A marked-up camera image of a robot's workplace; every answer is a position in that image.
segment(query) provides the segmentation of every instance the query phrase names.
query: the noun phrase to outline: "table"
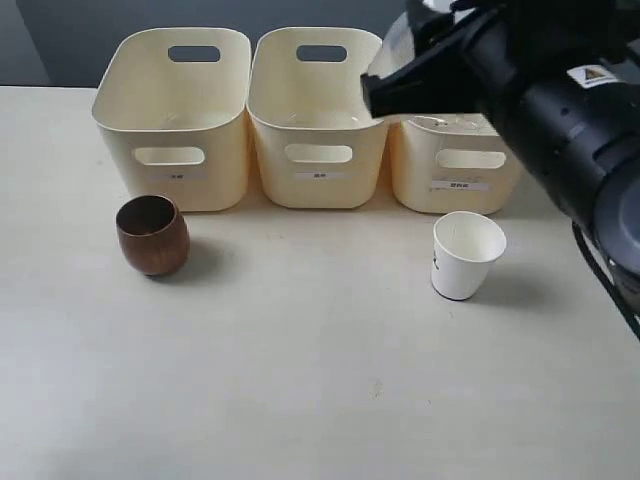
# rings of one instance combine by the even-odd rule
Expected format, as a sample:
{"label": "table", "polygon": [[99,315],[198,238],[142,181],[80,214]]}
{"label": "table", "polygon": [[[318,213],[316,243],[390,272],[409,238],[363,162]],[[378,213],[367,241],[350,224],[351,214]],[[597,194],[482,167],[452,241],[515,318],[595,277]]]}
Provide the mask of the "table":
{"label": "table", "polygon": [[640,478],[640,348],[531,179],[468,302],[432,291],[436,217],[388,166],[348,212],[276,207],[253,175],[150,280],[117,245],[94,94],[0,88],[1,478]]}

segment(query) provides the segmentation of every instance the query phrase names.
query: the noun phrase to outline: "wooden cup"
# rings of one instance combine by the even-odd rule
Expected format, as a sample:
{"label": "wooden cup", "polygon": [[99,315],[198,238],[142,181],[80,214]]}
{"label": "wooden cup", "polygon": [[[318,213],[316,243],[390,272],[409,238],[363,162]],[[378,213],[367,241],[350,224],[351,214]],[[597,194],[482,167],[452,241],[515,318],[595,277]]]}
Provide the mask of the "wooden cup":
{"label": "wooden cup", "polygon": [[145,195],[130,200],[118,211],[116,226],[124,256],[145,275],[172,273],[187,261],[187,225],[168,198]]}

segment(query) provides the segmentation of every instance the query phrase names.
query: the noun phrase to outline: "white paper cup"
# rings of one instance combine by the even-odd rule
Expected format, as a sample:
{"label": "white paper cup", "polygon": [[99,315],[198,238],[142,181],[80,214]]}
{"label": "white paper cup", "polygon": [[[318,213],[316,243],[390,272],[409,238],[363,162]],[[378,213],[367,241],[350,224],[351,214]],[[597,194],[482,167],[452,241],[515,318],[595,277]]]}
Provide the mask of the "white paper cup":
{"label": "white paper cup", "polygon": [[471,297],[507,248],[496,222],[472,212],[452,212],[433,226],[433,288],[450,300]]}

